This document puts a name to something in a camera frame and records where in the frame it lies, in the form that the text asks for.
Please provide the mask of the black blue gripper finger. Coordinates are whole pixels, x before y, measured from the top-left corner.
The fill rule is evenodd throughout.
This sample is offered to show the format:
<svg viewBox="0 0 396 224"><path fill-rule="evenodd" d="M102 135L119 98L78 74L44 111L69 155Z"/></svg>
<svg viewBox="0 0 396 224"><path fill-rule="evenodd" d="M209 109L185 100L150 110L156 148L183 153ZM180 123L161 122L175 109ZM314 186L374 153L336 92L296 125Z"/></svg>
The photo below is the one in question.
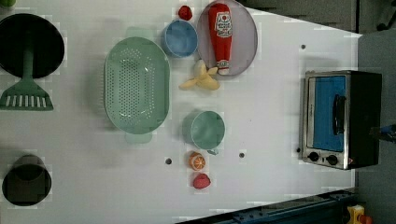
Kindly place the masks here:
<svg viewBox="0 0 396 224"><path fill-rule="evenodd" d="M388 125L384 127L374 127L370 131L370 135L379 140L396 143L396 125Z"/></svg>

